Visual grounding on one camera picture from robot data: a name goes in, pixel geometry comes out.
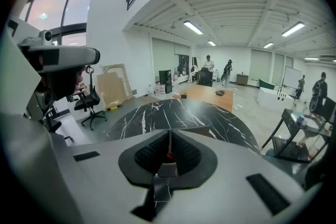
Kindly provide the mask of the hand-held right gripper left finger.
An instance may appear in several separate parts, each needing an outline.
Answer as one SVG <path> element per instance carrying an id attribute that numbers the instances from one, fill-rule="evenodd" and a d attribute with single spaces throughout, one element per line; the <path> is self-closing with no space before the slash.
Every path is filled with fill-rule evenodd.
<path id="1" fill-rule="evenodd" d="M 91 187 L 107 199 L 111 213 L 152 221 L 171 200 L 170 177 L 158 174 L 169 148 L 169 132 L 157 130 L 122 140 L 74 146 L 71 154 Z"/>

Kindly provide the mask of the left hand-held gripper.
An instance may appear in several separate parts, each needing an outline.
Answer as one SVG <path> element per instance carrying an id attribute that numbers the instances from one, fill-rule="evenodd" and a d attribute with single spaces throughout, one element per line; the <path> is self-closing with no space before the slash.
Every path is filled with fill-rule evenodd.
<path id="1" fill-rule="evenodd" d="M 9 209 L 14 223 L 84 223 L 62 169 L 61 135 L 42 124 L 46 112 L 73 93 L 87 50 L 53 46 L 51 33 L 17 17 L 1 36 L 1 148 L 11 176 Z"/>

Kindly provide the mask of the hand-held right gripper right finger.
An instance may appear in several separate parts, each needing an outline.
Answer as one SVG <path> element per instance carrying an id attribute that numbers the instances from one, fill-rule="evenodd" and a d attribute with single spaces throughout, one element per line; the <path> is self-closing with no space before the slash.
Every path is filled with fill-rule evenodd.
<path id="1" fill-rule="evenodd" d="M 317 184 L 304 191 L 292 177 L 246 147 L 187 131 L 182 134 L 211 148 L 217 169 L 201 187 L 173 191 L 157 223 L 291 223 L 322 187 Z M 247 180 L 254 174 L 262 175 L 289 206 L 273 215 Z"/>

